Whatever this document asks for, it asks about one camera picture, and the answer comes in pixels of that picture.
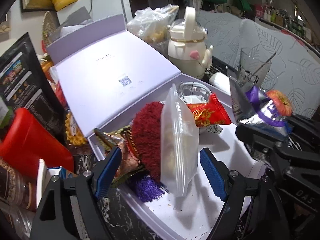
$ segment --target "purple fuzzy cloth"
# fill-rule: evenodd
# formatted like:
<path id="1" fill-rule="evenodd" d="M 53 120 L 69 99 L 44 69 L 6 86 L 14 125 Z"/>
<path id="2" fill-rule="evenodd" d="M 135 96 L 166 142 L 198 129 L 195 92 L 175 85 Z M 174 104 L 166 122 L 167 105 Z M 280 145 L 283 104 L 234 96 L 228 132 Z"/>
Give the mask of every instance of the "purple fuzzy cloth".
<path id="1" fill-rule="evenodd" d="M 142 202 L 151 202 L 161 197 L 164 192 L 146 172 L 138 172 L 127 180 L 129 188 Z"/>

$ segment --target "marble tabletop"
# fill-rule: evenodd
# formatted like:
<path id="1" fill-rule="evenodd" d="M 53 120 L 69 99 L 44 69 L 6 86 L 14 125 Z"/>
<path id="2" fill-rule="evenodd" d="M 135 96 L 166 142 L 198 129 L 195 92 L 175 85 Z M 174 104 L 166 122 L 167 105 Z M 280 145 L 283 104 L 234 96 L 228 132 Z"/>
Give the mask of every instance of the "marble tabletop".
<path id="1" fill-rule="evenodd" d="M 97 159 L 94 155 L 76 155 L 75 172 L 80 175 L 92 169 Z M 117 189 L 112 188 L 106 197 L 102 198 L 98 206 L 106 225 L 115 240 L 158 240 L 161 239 L 154 233 L 123 200 Z"/>

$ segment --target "leaf patterned fabric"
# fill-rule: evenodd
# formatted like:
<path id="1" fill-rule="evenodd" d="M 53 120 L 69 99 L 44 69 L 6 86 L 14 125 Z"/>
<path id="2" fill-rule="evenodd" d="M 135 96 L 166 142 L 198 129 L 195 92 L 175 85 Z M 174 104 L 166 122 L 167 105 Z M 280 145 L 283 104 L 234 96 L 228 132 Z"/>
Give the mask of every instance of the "leaf patterned fabric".
<path id="1" fill-rule="evenodd" d="M 260 61 L 277 52 L 261 87 L 283 92 L 294 113 L 314 114 L 320 104 L 320 64 L 292 36 L 229 13 L 198 11 L 197 21 L 208 30 L 206 44 L 214 46 L 212 55 L 236 69 L 241 48 Z"/>

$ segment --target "red snack wrapper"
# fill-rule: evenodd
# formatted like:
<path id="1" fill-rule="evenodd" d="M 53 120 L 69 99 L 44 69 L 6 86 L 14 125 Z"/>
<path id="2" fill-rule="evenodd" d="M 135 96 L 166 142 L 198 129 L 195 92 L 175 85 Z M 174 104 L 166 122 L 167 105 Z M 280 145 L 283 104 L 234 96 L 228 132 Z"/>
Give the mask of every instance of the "red snack wrapper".
<path id="1" fill-rule="evenodd" d="M 187 106 L 195 117 L 197 127 L 211 124 L 231 124 L 226 110 L 214 93 L 210 95 L 208 103 L 187 104 Z"/>

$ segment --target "red apple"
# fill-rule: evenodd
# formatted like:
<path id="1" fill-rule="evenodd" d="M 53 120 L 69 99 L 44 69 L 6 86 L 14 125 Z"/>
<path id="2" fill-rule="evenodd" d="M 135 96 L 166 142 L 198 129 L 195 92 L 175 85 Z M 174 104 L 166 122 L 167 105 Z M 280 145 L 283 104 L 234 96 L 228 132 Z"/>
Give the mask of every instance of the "red apple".
<path id="1" fill-rule="evenodd" d="M 282 116 L 291 116 L 291 102 L 284 93 L 280 92 L 279 90 L 270 90 L 266 94 L 272 99 L 279 114 Z"/>

